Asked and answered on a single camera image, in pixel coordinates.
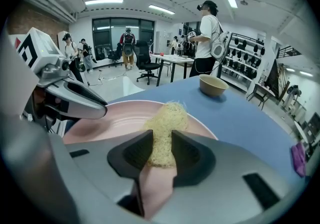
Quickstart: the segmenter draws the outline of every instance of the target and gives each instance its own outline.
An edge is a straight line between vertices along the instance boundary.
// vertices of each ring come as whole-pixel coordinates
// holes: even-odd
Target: white backpack
[[[227,41],[228,38],[230,37],[229,34],[230,32],[224,32],[222,30],[221,24],[218,21],[218,19],[213,16],[218,24],[219,24],[219,28],[221,30],[221,33],[219,34],[219,36],[212,42],[211,45],[211,56],[214,57],[218,62],[221,62],[223,60],[223,58],[226,56],[226,45],[227,45]]]

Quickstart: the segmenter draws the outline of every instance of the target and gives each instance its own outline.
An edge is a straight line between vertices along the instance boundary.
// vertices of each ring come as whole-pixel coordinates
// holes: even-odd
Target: blue table
[[[276,170],[291,186],[302,181],[294,171],[290,136],[257,106],[226,90],[217,98],[203,94],[199,78],[192,77],[132,94],[125,100],[153,100],[185,103],[189,114],[206,125],[224,142],[241,146]]]

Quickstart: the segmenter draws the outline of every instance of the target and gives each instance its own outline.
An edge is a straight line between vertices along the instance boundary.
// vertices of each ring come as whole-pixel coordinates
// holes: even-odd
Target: noodles
[[[142,130],[153,130],[153,152],[148,160],[149,166],[170,168],[175,167],[175,158],[171,152],[172,130],[185,131],[188,115],[179,103],[167,103],[158,113],[148,120]]]

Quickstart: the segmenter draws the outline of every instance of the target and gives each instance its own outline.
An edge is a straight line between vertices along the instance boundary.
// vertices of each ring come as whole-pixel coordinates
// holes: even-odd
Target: pink plate
[[[64,136],[65,144],[89,142],[113,138],[139,131],[152,118],[163,103],[148,100],[122,101],[107,105],[108,112],[99,120],[82,119]],[[216,136],[199,120],[188,114],[187,131],[212,139]],[[173,192],[176,169],[155,167],[143,168],[140,174],[140,189],[145,218],[150,219],[168,200]]]

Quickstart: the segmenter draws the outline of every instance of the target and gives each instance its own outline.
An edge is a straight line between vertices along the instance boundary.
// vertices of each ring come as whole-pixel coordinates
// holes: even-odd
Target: brick wall
[[[8,18],[8,33],[9,35],[26,34],[32,27],[49,34],[57,46],[57,34],[61,31],[69,31],[68,24],[29,3],[21,1]]]

